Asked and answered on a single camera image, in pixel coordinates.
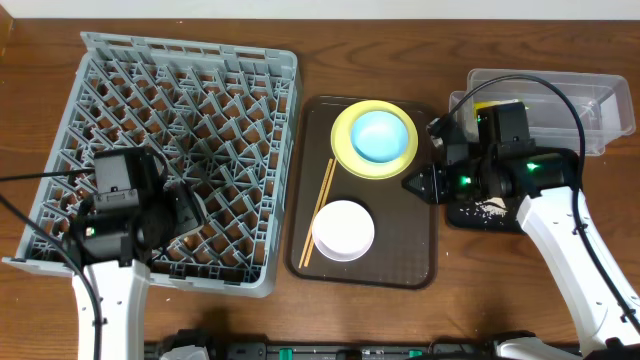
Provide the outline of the light blue bowl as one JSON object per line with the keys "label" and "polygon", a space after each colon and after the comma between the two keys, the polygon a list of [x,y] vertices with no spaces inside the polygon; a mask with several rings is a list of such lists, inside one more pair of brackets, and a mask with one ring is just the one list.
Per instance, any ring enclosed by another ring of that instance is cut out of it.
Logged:
{"label": "light blue bowl", "polygon": [[365,160],[387,163],[406,151],[409,134],[396,115],[385,111],[371,111],[356,119],[350,139],[354,150]]}

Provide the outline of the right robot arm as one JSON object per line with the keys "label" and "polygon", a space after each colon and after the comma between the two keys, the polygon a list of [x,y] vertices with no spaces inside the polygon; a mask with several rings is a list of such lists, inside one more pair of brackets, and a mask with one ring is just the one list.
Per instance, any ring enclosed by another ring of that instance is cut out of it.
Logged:
{"label": "right robot arm", "polygon": [[525,105],[499,102],[476,111],[471,145],[449,115],[428,132],[445,151],[402,182],[428,204],[512,201],[516,222],[542,255],[569,309],[584,359],[639,356],[639,296],[602,240],[582,191],[584,159],[539,147]]}

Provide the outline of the green snack wrapper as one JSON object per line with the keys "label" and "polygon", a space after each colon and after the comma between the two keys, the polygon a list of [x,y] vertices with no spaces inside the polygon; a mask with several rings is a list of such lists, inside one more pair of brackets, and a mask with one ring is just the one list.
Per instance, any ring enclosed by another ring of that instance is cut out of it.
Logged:
{"label": "green snack wrapper", "polygon": [[509,99],[509,100],[492,100],[492,101],[484,101],[484,102],[476,102],[473,105],[474,112],[477,113],[480,109],[489,108],[498,105],[512,104],[518,103],[518,99]]}

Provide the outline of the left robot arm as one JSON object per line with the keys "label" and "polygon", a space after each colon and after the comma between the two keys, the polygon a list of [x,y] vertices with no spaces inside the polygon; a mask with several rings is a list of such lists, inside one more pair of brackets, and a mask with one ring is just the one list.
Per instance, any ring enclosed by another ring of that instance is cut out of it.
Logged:
{"label": "left robot arm", "polygon": [[197,233],[202,199],[187,185],[167,185],[168,166],[144,147],[98,152],[97,191],[84,199],[63,248],[72,278],[81,359],[141,359],[144,313],[155,249]]}

